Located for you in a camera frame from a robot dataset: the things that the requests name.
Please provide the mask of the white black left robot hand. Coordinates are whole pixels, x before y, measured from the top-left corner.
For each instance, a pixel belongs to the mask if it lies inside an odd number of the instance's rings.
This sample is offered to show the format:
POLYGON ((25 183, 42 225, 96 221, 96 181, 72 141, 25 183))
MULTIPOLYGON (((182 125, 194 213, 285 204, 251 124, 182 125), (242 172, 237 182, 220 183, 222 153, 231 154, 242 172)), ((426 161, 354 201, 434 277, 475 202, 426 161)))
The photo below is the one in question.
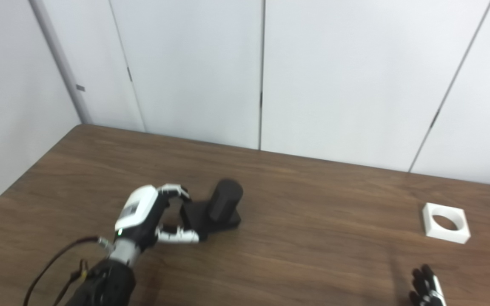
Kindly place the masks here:
POLYGON ((160 242, 164 244, 195 244, 199 234, 180 226, 165 226, 161 218, 170 205, 170 200, 179 198, 184 203, 191 197, 179 184, 164 184, 160 187, 145 185, 134 190, 126 201, 115 223, 114 250, 139 250, 160 242))

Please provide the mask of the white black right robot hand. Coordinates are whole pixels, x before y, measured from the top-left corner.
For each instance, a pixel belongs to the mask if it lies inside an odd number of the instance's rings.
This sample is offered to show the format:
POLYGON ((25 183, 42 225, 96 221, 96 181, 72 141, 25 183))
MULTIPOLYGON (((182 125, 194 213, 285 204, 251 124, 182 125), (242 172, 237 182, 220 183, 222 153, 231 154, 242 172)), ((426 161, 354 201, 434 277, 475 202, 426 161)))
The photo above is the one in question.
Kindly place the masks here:
POLYGON ((445 306, 447 304, 441 283, 429 265, 412 271, 414 290, 409 298, 414 306, 445 306))

